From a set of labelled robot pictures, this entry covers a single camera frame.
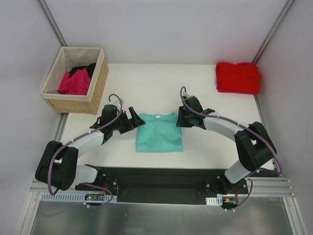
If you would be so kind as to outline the teal t shirt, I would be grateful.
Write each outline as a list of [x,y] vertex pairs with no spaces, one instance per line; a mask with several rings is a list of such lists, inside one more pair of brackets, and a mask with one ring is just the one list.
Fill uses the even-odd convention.
[[182,152],[182,129],[176,126],[177,113],[167,115],[141,113],[145,122],[139,126],[136,136],[136,151],[140,153]]

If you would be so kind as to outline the wicker laundry basket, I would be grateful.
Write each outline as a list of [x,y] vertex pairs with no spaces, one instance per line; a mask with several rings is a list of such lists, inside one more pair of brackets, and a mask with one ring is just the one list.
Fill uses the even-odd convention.
[[[91,83],[86,95],[57,92],[63,76],[74,67],[95,63]],[[61,47],[43,84],[41,96],[57,113],[97,114],[109,68],[100,47]]]

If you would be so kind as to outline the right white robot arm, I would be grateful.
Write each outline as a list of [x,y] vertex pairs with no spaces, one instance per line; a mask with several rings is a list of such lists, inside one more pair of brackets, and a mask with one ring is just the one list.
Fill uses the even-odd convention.
[[179,107],[178,127],[198,127],[213,131],[234,141],[238,160],[221,176],[209,183],[215,193],[233,192],[238,183],[277,156],[277,151],[266,129],[260,122],[241,124],[218,114],[212,109],[203,109],[195,96],[182,95]]

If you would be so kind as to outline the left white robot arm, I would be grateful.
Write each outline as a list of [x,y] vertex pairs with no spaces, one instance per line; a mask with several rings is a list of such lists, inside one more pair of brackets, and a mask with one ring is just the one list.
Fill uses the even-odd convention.
[[59,190],[65,191],[73,184],[82,183],[86,183],[92,190],[99,190],[104,181],[98,175],[99,170],[89,165],[78,166],[78,158],[107,142],[114,131],[124,134],[146,124],[133,107],[129,111],[131,118],[127,117],[122,108],[105,105],[101,116],[86,133],[67,142],[50,141],[35,172],[35,179],[46,183],[51,195]]

